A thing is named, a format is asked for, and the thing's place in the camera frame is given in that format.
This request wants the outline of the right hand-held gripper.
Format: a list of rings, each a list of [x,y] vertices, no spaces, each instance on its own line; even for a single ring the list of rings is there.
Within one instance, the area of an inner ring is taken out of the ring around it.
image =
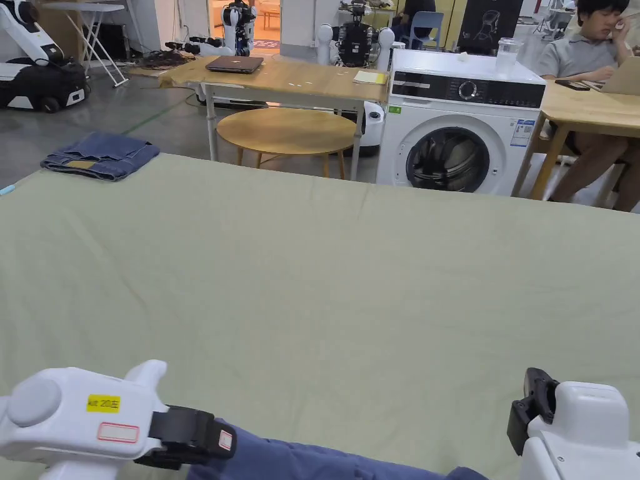
[[[529,367],[511,403],[507,437],[522,455],[520,479],[639,479],[639,443],[613,386],[562,382]]]

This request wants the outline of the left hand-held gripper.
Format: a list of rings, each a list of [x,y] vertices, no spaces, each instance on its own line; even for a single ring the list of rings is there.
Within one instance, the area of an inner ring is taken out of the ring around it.
[[[180,470],[231,459],[236,431],[210,412],[163,404],[160,359],[124,378],[42,370],[1,399],[1,456],[46,467],[43,479],[116,479],[129,461]]]

